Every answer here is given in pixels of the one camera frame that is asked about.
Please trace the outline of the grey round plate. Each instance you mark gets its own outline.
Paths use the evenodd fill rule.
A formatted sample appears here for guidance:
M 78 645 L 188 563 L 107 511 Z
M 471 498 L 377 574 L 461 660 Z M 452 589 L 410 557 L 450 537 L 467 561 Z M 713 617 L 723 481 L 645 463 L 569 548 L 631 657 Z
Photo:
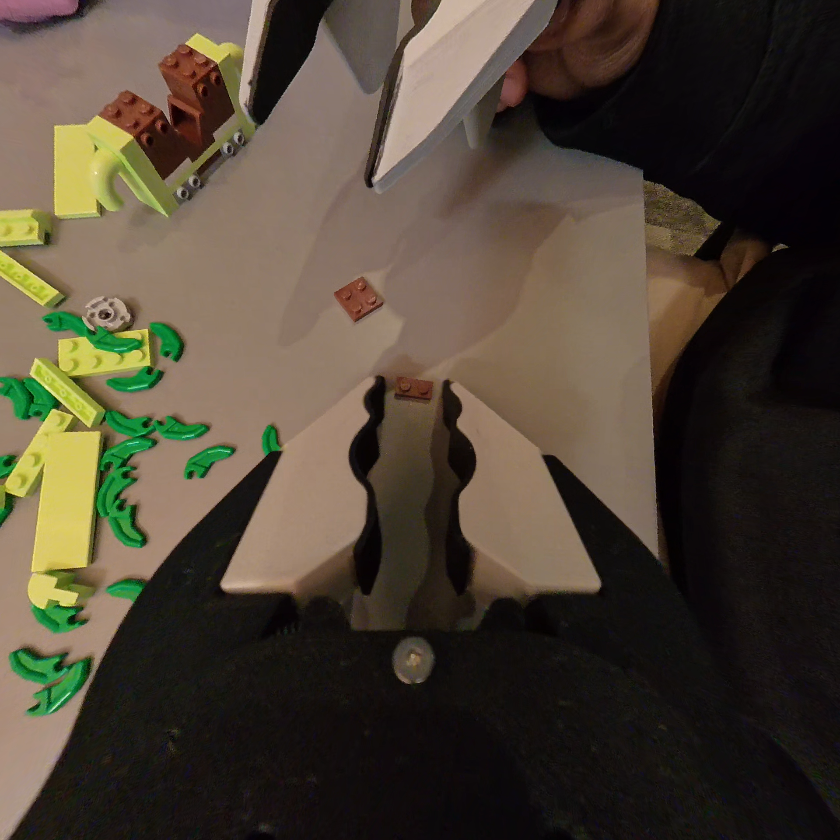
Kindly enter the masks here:
M 85 305 L 83 319 L 89 329 L 105 329 L 111 333 L 128 330 L 133 324 L 133 312 L 118 297 L 95 297 Z

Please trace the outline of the scattered green leaf pieces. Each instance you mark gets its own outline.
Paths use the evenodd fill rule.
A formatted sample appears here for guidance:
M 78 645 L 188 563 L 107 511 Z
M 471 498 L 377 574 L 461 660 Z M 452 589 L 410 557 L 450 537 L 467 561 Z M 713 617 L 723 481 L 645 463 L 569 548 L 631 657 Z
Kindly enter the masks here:
M 185 345 L 181 335 L 165 322 L 151 322 L 147 329 L 111 333 L 138 333 L 141 330 L 148 330 L 148 360 L 139 358 L 137 355 L 123 356 L 122 358 L 109 356 L 107 366 L 115 368 L 115 372 L 93 374 L 91 370 L 98 366 L 98 361 L 88 359 L 85 364 L 88 373 L 79 378 L 88 375 L 125 372 L 126 375 L 124 376 L 108 378 L 108 387 L 122 393 L 142 392 L 155 387 L 160 382 L 163 371 L 154 365 L 154 352 L 151 348 L 150 336 L 154 336 L 160 357 L 168 361 L 179 361 L 183 356 Z M 75 350 L 72 344 L 61 345 L 60 342 L 59 353 L 65 367 L 70 367 L 70 363 L 78 357 L 87 355 L 85 351 Z M 29 406 L 27 418 L 41 417 L 42 412 L 48 407 L 64 410 L 57 402 L 51 402 L 49 395 L 43 392 L 37 384 L 31 385 L 29 388 L 32 392 L 37 393 L 35 399 L 31 401 L 27 398 L 19 401 L 21 406 Z M 163 418 L 152 416 L 129 417 L 119 411 L 108 410 L 99 429 L 101 430 L 102 446 L 99 463 L 96 528 L 99 522 L 106 522 L 114 538 L 123 546 L 140 549 L 145 546 L 148 537 L 137 522 L 137 506 L 130 503 L 124 496 L 125 492 L 137 480 L 133 473 L 132 458 L 138 453 L 156 446 L 159 438 L 179 442 L 195 440 L 208 433 L 209 426 L 204 423 L 184 423 L 174 415 Z M 13 455 L 2 457 L 2 485 L 20 457 Z M 8 515 L 14 509 L 16 499 L 23 498 L 25 497 L 9 497 L 2 493 L 2 522 L 7 520 Z M 61 634 L 70 632 L 85 623 L 85 620 L 81 619 L 79 614 L 82 612 L 87 599 L 75 607 L 52 605 L 45 611 L 34 607 L 30 600 L 29 603 L 31 613 L 42 627 L 53 634 Z

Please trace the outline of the person's right forearm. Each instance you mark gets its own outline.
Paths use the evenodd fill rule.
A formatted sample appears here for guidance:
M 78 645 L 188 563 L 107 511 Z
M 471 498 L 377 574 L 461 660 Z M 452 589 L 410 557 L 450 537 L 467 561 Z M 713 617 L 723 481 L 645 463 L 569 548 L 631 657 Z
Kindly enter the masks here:
M 720 222 L 838 245 L 838 60 L 838 1 L 658 2 L 629 69 L 533 107 L 555 145 L 635 167 Z

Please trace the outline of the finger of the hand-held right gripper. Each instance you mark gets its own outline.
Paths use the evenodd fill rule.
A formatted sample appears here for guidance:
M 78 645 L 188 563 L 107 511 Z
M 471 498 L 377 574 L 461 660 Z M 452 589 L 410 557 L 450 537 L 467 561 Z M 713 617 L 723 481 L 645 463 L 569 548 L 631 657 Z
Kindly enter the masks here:
M 239 102 L 255 125 L 268 120 L 309 57 L 330 1 L 251 4 Z
M 509 67 L 548 26 L 552 1 L 443 1 L 398 46 L 383 83 L 365 184 L 396 181 L 461 123 L 477 148 Z

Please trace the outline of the person's right hand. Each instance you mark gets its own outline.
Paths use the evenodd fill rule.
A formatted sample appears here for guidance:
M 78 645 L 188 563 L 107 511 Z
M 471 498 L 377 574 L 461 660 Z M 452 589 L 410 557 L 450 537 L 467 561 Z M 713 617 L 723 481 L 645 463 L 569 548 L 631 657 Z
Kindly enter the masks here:
M 658 1 L 560 1 L 539 37 L 509 67 L 497 112 L 527 95 L 568 102 L 624 77 L 654 27 Z

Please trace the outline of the scattered lime green bricks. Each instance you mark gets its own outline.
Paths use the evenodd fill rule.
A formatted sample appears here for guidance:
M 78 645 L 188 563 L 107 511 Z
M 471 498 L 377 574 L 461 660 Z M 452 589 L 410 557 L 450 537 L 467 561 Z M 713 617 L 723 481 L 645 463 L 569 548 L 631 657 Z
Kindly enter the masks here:
M 97 116 L 86 126 L 56 126 L 54 131 L 55 211 L 60 219 L 97 217 L 101 208 L 117 211 L 122 198 L 114 189 L 117 176 L 150 206 L 168 214 L 175 207 L 165 196 L 167 185 L 154 174 L 134 136 Z M 52 605 L 75 607 L 87 599 L 91 588 L 74 582 L 74 573 L 89 566 L 96 530 L 99 463 L 106 410 L 76 379 L 86 375 L 88 359 L 98 361 L 92 369 L 99 375 L 115 372 L 108 357 L 134 356 L 148 360 L 148 330 L 112 334 L 103 327 L 89 329 L 84 319 L 54 309 L 62 293 L 29 269 L 2 253 L 2 279 L 49 310 L 44 324 L 52 331 L 72 331 L 72 344 L 85 351 L 70 367 L 56 359 L 35 358 L 22 381 L 2 379 L 2 395 L 11 396 L 18 417 L 26 419 L 29 406 L 19 401 L 35 399 L 33 384 L 63 407 L 46 408 L 42 423 L 2 485 L 9 497 L 29 497 L 39 490 L 31 576 L 28 597 L 45 611 Z

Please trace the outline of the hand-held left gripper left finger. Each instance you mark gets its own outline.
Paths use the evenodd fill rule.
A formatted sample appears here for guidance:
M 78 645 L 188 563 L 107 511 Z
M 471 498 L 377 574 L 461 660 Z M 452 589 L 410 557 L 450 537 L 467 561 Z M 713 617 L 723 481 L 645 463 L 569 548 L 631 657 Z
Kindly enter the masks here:
M 371 628 L 382 531 L 369 479 L 380 457 L 385 378 L 369 376 L 282 448 L 221 581 L 229 594 L 327 596 Z

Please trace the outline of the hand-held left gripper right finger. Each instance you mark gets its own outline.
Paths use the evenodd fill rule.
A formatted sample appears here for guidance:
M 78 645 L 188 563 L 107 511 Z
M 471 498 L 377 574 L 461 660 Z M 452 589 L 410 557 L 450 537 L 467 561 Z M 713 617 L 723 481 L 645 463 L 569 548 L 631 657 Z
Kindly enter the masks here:
M 553 459 L 462 384 L 446 380 L 447 462 L 457 478 L 445 565 L 459 599 L 453 629 L 474 629 L 490 605 L 541 595 L 594 595 L 602 579 L 562 498 Z

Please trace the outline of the person's black sweater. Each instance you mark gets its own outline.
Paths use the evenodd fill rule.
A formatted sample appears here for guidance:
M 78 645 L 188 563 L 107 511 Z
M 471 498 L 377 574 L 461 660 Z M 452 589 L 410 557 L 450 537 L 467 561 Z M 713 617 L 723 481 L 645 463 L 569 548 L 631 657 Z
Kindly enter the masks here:
M 838 817 L 838 246 L 759 262 L 675 364 L 658 432 L 671 570 L 733 699 Z

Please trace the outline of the lime and brown brick assembly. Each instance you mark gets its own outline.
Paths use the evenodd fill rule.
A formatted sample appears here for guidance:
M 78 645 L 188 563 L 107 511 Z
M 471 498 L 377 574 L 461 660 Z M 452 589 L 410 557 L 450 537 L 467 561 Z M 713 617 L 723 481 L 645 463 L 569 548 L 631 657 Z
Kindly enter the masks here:
M 126 90 L 88 122 L 87 179 L 103 209 L 123 206 L 121 181 L 142 204 L 170 217 L 246 147 L 256 124 L 238 101 L 244 57 L 237 44 L 196 34 L 158 65 L 167 111 Z

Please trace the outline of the person's beige trousers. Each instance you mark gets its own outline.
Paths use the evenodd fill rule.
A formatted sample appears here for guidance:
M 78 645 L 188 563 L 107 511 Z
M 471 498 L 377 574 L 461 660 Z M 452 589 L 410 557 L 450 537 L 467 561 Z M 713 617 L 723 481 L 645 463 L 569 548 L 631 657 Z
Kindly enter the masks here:
M 736 231 L 720 258 L 678 255 L 656 245 L 646 248 L 649 356 L 654 414 L 665 403 L 677 360 L 720 299 L 772 246 Z

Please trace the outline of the brown square plate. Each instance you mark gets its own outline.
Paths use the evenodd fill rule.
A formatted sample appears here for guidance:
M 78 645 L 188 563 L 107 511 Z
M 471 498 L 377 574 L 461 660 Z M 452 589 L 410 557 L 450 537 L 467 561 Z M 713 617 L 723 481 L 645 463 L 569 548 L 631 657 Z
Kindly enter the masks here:
M 354 278 L 333 293 L 341 309 L 353 323 L 359 322 L 384 306 L 384 299 L 364 276 Z

